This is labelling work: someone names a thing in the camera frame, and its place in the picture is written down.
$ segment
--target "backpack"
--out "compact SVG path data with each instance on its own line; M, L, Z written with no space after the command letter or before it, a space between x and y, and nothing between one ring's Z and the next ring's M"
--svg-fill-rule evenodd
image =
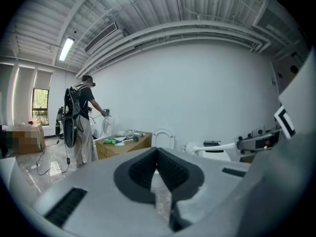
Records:
M68 148L72 148L76 142L78 128L76 118L83 112L79 103L80 91L83 88L87 88L87 86L79 85L74 88L67 88L64 106L59 108L57 113L55 133L59 135L61 130L59 121L61 121L64 128L65 144Z

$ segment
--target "man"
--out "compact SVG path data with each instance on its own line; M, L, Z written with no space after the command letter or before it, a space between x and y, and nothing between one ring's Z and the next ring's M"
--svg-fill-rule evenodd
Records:
M6 147L6 137L5 132L2 131L3 117L2 117L2 93L0 91L0 149L2 157L9 157L8 148Z
M80 89L79 104L81 108L81 115L77 117L77 139L73 147L77 168L92 161L93 156L93 142L88 115L88 102L90 102L102 116L105 117L107 115L107 113L103 111L99 104L94 100L92 95L91 88L95 85L92 77L83 76L81 81L82 84L75 87L75 89Z

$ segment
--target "ceiling light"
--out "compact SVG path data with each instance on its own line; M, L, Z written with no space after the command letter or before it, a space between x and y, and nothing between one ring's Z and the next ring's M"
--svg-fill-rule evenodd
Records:
M63 50L61 51L61 54L59 56L59 60L60 61L64 61L66 59L66 56L71 48L71 46L73 45L74 43L74 39L68 37L65 44L64 44L64 47L63 47Z

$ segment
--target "black vent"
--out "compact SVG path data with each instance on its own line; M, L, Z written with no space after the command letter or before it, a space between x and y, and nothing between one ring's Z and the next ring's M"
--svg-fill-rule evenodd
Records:
M100 42L102 39L104 39L106 36L108 36L109 34L111 34L113 31L115 31L117 29L118 29L118 27L117 27L116 23L113 23L110 26L108 26L104 31L102 31L97 37L95 37L89 43L89 45L84 49L85 52L87 53L88 51L90 51L90 49L93 48L98 42Z
M224 173L226 174L230 174L233 176L238 176L238 177L244 177L246 172L245 171L241 171L241 170L237 170L237 169L232 169L232 168L223 168L222 170Z
M45 218L58 227L62 227L73 213L87 191L72 188L52 209Z

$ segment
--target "electrical cord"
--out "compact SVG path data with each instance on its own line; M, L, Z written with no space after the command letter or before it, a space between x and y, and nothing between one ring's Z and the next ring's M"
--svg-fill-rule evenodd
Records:
M55 143L55 144L53 144L53 145L49 145L49 146L47 146L47 147L57 145L58 143L59 143L59 140L57 141L57 143ZM37 174L38 174L39 176L45 175L45 174L46 174L48 171L50 171L51 169L62 170L62 168L63 168L63 165L60 165L59 168L51 167L51 168L49 168L47 171L45 171L43 174L39 174L39 164L38 164L38 162L40 161L40 158L42 157L42 155L45 153L46 148L44 149L43 153L40 155L39 159L36 161L36 172L37 172ZM68 158L66 144L65 144L65 150L66 150L66 156L67 156L67 164L68 164L68 166L67 166L67 169L66 169L65 171L63 171L62 173L66 173L66 172L67 172L67 170L69 169L69 164L70 164L70 159Z

